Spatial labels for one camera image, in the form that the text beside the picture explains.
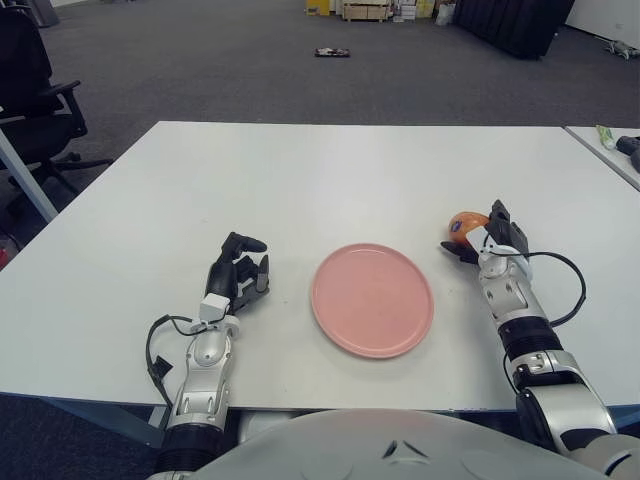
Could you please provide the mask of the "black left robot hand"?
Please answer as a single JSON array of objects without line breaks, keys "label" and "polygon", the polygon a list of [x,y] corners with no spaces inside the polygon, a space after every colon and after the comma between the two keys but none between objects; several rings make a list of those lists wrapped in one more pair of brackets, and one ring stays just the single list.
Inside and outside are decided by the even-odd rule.
[{"label": "black left robot hand", "polygon": [[235,315],[269,293],[267,245],[260,240],[230,232],[212,264],[204,294],[229,300],[227,313]]}]

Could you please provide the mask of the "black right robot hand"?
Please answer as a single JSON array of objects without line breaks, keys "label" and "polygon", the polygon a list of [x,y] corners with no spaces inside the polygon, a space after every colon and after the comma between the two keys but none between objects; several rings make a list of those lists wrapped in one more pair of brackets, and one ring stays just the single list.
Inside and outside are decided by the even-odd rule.
[{"label": "black right robot hand", "polygon": [[509,254],[528,254],[528,240],[501,200],[496,200],[489,215],[464,211],[451,218],[448,239],[440,246],[461,262],[478,264],[481,251],[506,247]]}]

